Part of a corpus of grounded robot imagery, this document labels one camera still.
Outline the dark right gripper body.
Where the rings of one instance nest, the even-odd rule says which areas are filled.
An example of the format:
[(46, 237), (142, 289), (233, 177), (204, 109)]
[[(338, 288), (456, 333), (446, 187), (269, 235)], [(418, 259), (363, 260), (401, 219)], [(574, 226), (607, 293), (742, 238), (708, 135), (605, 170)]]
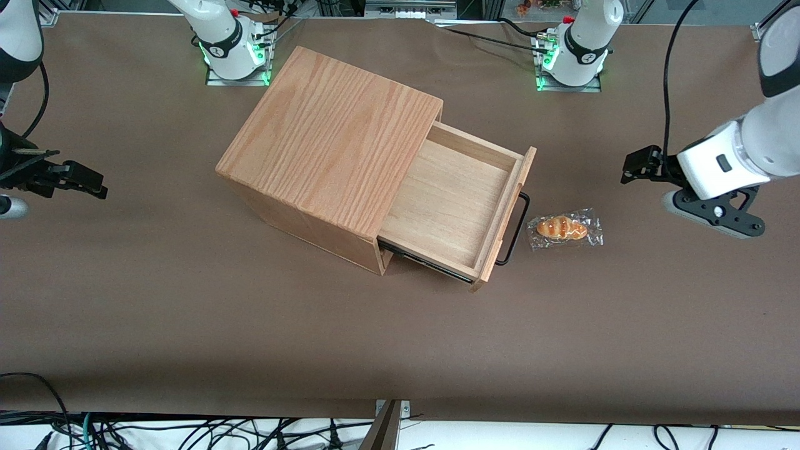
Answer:
[(31, 192), (37, 196), (52, 196), (55, 189), (39, 185), (38, 178), (48, 177), (51, 163), (46, 160), (57, 156), (60, 151), (41, 150), (4, 125), (1, 126), (1, 134), (1, 188)]

